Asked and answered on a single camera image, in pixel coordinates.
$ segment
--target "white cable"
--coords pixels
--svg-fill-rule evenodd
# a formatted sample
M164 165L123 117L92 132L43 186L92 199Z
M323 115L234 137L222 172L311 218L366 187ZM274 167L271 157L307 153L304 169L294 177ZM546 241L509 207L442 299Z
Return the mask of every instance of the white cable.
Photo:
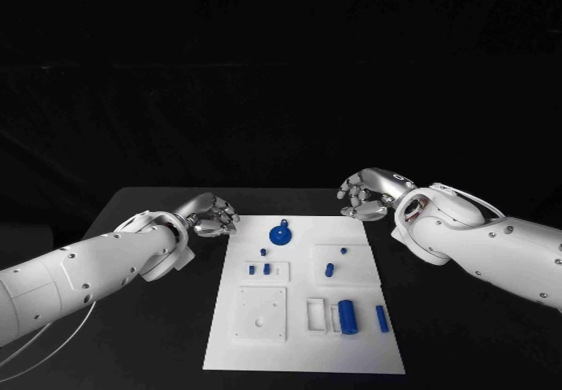
M6 382L7 380L13 379L13 378L17 378L20 375L23 375L26 372L32 371L42 363L45 363L48 361L48 359L61 351L62 347L66 345L66 343L71 341L74 335L76 335L78 331L79 331L79 328L82 327L82 325L85 325L85 321L88 320L88 317L91 316L91 311L94 310L94 306L97 305L97 303L94 302L91 304L91 310L88 311L88 314L85 315L84 317L84 320L82 320L82 323L79 324L76 330L74 331L74 333L71 334L71 337L68 337L66 341L62 343L62 345L55 349L53 353L51 353L51 355L38 363L35 364L35 366L29 367L25 371L22 371L20 373L17 373L16 375L12 375L9 378L6 379L0 379L0 383L2 382ZM39 336L39 334L45 331L45 329L48 328L48 325L43 327L43 329L40 330L40 332L38 333L38 335L35 335L35 338L27 342L27 344L30 344L30 342L36 339L36 337Z
M0 363L0 367L6 365L6 363L23 352L23 350L33 344L33 342L38 340L40 334L43 331L51 327L53 323L49 323L42 329L40 332L33 336L33 339L12 353L12 355L3 360Z
M448 188L455 191L457 193L460 193L461 195L464 195L466 197L468 197L473 201L476 201L477 203L480 203L490 211L494 212L494 214L503 218L506 215L503 214L503 212L487 202L487 201L483 201L478 197L476 197L474 195L471 195L470 193L466 193L464 191L461 191L460 189L455 189L454 187L448 186Z

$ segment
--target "metallic robot hand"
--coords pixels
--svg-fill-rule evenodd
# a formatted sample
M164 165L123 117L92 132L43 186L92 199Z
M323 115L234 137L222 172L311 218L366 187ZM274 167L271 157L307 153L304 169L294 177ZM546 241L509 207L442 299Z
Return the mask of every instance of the metallic robot hand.
M415 189L412 181L395 172L379 168L366 168L352 175L337 192L343 199L349 191L352 206L342 209L342 214L362 221L378 221L386 216L388 207L396 206L404 195ZM372 193L381 194L381 200L372 199Z
M173 212L200 237L235 234L235 222L241 221L232 205L212 193L202 193Z

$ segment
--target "white robotic arm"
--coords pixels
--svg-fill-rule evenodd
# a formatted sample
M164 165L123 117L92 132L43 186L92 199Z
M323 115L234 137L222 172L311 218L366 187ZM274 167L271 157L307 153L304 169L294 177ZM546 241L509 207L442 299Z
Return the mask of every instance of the white robotic arm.
M234 207L205 193L174 213L146 211L114 232L0 271L0 347L107 297L137 275L151 281L180 270L195 258L190 227L199 236L235 234L238 221Z
M352 206L342 214L372 221L396 209L392 237L425 262L453 259L464 270L499 288L546 306L562 309L562 231L502 212L455 188L435 183L417 188L396 173L366 168L343 183ZM372 193L381 201L372 201ZM486 206L497 219L486 220L461 195Z

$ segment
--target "black backdrop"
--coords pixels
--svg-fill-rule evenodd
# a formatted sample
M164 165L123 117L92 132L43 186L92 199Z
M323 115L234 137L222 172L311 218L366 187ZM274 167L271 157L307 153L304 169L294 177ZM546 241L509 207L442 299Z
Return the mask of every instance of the black backdrop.
M56 245L125 186L337 188L365 167L562 228L556 2L68 2L0 17L3 218L48 222Z

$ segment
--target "robotic hand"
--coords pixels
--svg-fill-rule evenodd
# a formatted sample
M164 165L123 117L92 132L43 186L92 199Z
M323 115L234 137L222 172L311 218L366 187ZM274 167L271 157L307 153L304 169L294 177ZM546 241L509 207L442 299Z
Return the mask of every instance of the robotic hand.
M453 258L464 270L515 295L562 311L562 231L506 217L486 201L434 183L418 188L396 173L366 168L340 186L342 214L376 221L395 209L392 237L434 265ZM381 200L372 200L378 193ZM473 200L497 215L486 219Z
M187 229L203 237L235 234L241 218L212 193L173 213L134 215L107 234L0 271L0 347L92 304L140 275L156 280L195 258Z

